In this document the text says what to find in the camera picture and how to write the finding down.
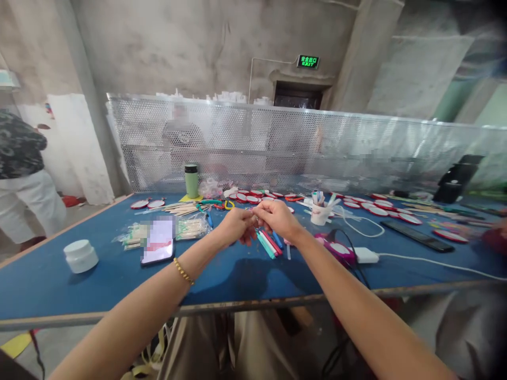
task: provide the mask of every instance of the gold bracelet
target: gold bracelet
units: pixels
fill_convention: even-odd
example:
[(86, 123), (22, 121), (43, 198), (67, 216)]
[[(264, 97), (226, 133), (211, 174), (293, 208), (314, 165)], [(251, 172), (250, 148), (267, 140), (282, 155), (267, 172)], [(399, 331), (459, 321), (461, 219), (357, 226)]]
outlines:
[(178, 259), (177, 258), (174, 258), (174, 264), (176, 265), (176, 267), (178, 268), (178, 270), (180, 271), (181, 275), (183, 276), (183, 278), (185, 280), (187, 280), (190, 285), (195, 285), (195, 281), (192, 280), (188, 274), (186, 274), (186, 272), (183, 270), (183, 268), (181, 267), (180, 263), (178, 262)]

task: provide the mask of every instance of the table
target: table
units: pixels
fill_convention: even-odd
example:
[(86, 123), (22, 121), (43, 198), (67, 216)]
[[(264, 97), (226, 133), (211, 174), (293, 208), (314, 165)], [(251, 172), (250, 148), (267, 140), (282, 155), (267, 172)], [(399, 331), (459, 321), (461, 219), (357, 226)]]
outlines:
[[(164, 196), (169, 204), (177, 202), (182, 195), (132, 195), (62, 231), (28, 253), (0, 264), (0, 330), (96, 323), (124, 296), (166, 265), (161, 263), (141, 268), (139, 261), (142, 249), (124, 251), (121, 243), (113, 242), (134, 222), (168, 215), (163, 212), (135, 215), (138, 210), (131, 210), (130, 204), (148, 196), (154, 200)], [(507, 278), (507, 258), (494, 253), (481, 241), (466, 245), (447, 241), (456, 247), (456, 251), (439, 254), (389, 229), (383, 236), (370, 239), (353, 231), (340, 218), (323, 227), (315, 226), (309, 221), (310, 215), (303, 212), (306, 209), (304, 206), (293, 203), (290, 206), (312, 234), (341, 226), (356, 247), (364, 246), (377, 253), (428, 258)], [(383, 220), (366, 210), (352, 211), (377, 223)], [(225, 213), (212, 210), (215, 226)], [(479, 214), (489, 221), (498, 220), (495, 216)], [(378, 227), (367, 221), (361, 221), (356, 226), (370, 235), (378, 231)], [(413, 227), (428, 234), (432, 230), (427, 223)], [(100, 261), (88, 272), (73, 274), (62, 250), (79, 239), (90, 240)], [(192, 243), (176, 242), (175, 255), (181, 255)], [(363, 265), (362, 268), (372, 289), (380, 296), (452, 291), (492, 282), (478, 274), (387, 256), (377, 264)], [(250, 248), (236, 242), (210, 262), (183, 300), (177, 314), (295, 306), (323, 300), (322, 289), (295, 248), (292, 249), (291, 260), (287, 260), (286, 255), (271, 260), (257, 241)]]

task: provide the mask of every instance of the white jar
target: white jar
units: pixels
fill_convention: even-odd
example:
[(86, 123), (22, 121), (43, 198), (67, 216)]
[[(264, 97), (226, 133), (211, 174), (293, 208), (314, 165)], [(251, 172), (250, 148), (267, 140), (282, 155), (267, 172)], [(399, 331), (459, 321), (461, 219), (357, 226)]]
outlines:
[(74, 273), (83, 273), (92, 269), (99, 262), (95, 249), (88, 240), (78, 240), (63, 249), (67, 264)]

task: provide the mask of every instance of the standing person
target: standing person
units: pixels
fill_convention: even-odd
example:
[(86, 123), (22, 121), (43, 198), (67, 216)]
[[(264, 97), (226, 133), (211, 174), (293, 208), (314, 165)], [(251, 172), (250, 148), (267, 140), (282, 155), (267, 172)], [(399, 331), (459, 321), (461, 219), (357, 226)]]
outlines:
[[(0, 110), (0, 229), (20, 252), (59, 232), (66, 210), (44, 170), (41, 151), (48, 141), (18, 116)], [(46, 236), (35, 236), (23, 216), (23, 201)]]

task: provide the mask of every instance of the blue table surface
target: blue table surface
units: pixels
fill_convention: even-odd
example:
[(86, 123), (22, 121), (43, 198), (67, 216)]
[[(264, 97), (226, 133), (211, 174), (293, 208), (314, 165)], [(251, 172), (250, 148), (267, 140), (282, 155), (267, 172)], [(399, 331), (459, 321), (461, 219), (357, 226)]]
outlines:
[[(169, 204), (177, 202), (182, 194), (150, 196), (154, 200), (165, 196), (166, 203)], [(133, 195), (3, 267), (0, 270), (0, 320), (107, 311), (167, 265), (161, 263), (141, 268), (139, 261), (142, 249), (124, 251), (121, 243), (113, 242), (115, 237), (125, 233), (128, 226), (134, 222), (168, 215), (163, 212), (135, 215), (138, 211), (131, 210), (130, 204), (146, 197), (147, 194)], [(353, 231), (340, 218), (335, 218), (332, 224), (326, 226), (315, 226), (309, 221), (310, 215), (303, 212), (307, 208), (294, 203), (290, 203), (290, 206), (296, 210), (299, 221), (313, 234), (328, 232), (339, 226), (349, 234), (356, 247), (367, 247), (377, 253), (422, 257), (507, 277), (507, 259), (494, 253), (481, 241), (470, 244), (446, 241), (453, 245), (456, 251), (439, 254), (390, 229), (386, 229), (383, 236), (370, 239)], [(357, 216), (367, 216), (377, 223), (386, 219), (374, 216), (366, 210), (353, 212)], [(213, 209), (211, 214), (216, 226), (226, 212)], [(488, 221), (499, 220), (495, 216), (482, 213), (479, 215), (486, 217)], [(425, 221), (423, 225), (408, 225), (431, 234), (432, 227), (426, 223), (431, 219), (433, 216), (429, 214), (428, 219), (421, 219)], [(378, 227), (365, 220), (350, 223), (365, 234), (373, 235), (378, 232)], [(91, 242), (100, 261), (86, 273), (73, 274), (65, 261), (63, 248), (79, 239), (88, 239)], [(338, 236), (338, 239), (346, 241), (344, 237)], [(193, 242), (176, 242), (176, 256), (185, 252)], [(387, 256), (382, 257), (377, 264), (363, 265), (363, 271), (373, 289), (485, 279), (478, 274), (428, 262)], [(292, 249), (291, 260), (287, 260), (285, 253), (282, 258), (271, 260), (258, 241), (255, 241), (252, 247), (236, 242), (210, 262), (182, 304), (280, 299), (313, 294), (322, 294), (322, 290), (295, 248)]]

